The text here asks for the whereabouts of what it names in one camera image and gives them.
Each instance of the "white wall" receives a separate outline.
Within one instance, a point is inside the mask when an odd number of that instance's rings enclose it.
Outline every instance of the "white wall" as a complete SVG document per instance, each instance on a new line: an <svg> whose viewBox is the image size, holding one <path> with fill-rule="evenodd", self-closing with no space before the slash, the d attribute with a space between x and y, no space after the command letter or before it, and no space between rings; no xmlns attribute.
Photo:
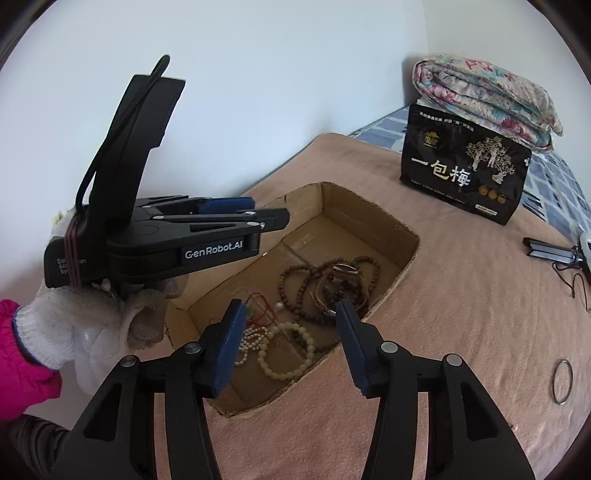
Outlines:
<svg viewBox="0 0 591 480"><path fill-rule="evenodd" d="M424 0L430 53L488 60L543 86L564 125L556 151L591 200L591 86L552 24L527 0Z"/></svg>
<svg viewBox="0 0 591 480"><path fill-rule="evenodd" d="M50 219L162 54L187 84L140 194L219 196L405 105L426 49L421 0L58 0L0 71L0 296L37 290ZM86 398L64 375L33 412L71 426Z"/></svg>

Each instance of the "printed package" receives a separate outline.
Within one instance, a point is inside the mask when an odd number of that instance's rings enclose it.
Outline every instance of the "printed package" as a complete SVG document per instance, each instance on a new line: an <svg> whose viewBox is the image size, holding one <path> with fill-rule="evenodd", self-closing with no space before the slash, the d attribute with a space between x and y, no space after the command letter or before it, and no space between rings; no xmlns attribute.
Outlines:
<svg viewBox="0 0 591 480"><path fill-rule="evenodd" d="M411 105L401 180L505 225L519 205L531 150L452 113Z"/></svg>

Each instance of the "gloved hand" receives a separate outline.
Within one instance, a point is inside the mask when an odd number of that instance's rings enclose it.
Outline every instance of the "gloved hand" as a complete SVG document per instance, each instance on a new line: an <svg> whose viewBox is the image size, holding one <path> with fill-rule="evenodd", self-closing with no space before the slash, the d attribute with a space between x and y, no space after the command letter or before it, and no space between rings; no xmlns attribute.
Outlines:
<svg viewBox="0 0 591 480"><path fill-rule="evenodd" d="M66 215L52 231L63 234ZM164 334L166 298L179 296L186 278L128 288L125 299L110 285L47 288L17 311L15 328L25 350L50 369L74 360L84 392L94 395L115 364L134 349L159 342Z"/></svg>

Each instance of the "open cardboard box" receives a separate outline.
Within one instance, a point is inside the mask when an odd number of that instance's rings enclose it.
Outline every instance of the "open cardboard box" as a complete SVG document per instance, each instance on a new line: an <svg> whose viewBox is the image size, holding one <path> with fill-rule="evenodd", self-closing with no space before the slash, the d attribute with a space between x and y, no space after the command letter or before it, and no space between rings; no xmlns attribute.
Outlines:
<svg viewBox="0 0 591 480"><path fill-rule="evenodd" d="M275 306L280 299L279 276L291 265L316 266L338 257L348 261L360 256L376 259L380 276L370 299L371 314L371 308L400 280L418 248L418 236L406 226L377 205L335 184L307 185L267 206L285 206L291 214L289 225L283 231L262 236L258 257L191 275L185 293L167 312L168 334L174 348L198 339L211 319L223 316L232 299L246 301L253 293L267 298L277 322L295 322L292 313ZM362 265L361 269L364 278L371 279L373 266ZM294 274L285 282L285 292L292 302L303 276ZM304 309L317 313L309 295L304 298ZM335 328L305 320L299 323L317 345L337 339ZM307 372L332 351L317 353ZM256 357L256 352L249 352L246 363L234 368L229 386L212 401L220 414L230 416L269 403L291 383L306 376L297 380L272 380L265 376ZM283 335L277 335L269 345L267 362L275 372L293 370L305 359L306 352Z"/></svg>

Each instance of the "pink jacket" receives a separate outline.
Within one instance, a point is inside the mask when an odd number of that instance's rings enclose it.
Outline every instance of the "pink jacket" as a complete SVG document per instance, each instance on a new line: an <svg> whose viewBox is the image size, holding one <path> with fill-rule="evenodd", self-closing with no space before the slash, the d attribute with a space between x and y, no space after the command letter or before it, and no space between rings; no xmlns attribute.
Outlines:
<svg viewBox="0 0 591 480"><path fill-rule="evenodd" d="M46 367L31 365L15 337L18 304L0 301L0 422L17 419L30 405L59 398L61 376Z"/></svg>

